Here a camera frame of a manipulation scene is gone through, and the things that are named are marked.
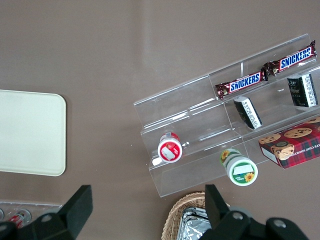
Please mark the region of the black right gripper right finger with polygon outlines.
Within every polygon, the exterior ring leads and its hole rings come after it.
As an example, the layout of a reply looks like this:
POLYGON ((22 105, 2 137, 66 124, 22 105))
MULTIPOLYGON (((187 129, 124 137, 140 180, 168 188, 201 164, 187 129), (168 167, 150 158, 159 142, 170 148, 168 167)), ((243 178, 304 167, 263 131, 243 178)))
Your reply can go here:
POLYGON ((307 240, 291 220, 271 217, 259 223, 240 210, 230 210, 214 184, 205 186, 205 211, 211 225, 201 240, 307 240))

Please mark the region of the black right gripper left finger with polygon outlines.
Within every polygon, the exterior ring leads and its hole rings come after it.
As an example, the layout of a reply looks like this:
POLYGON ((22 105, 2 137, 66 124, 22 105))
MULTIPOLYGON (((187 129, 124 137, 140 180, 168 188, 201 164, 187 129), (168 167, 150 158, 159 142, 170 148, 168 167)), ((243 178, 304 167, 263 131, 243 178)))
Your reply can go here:
POLYGON ((46 213, 17 228, 5 221, 0 224, 2 240, 75 240, 93 211, 92 186, 82 185, 57 213, 46 213))

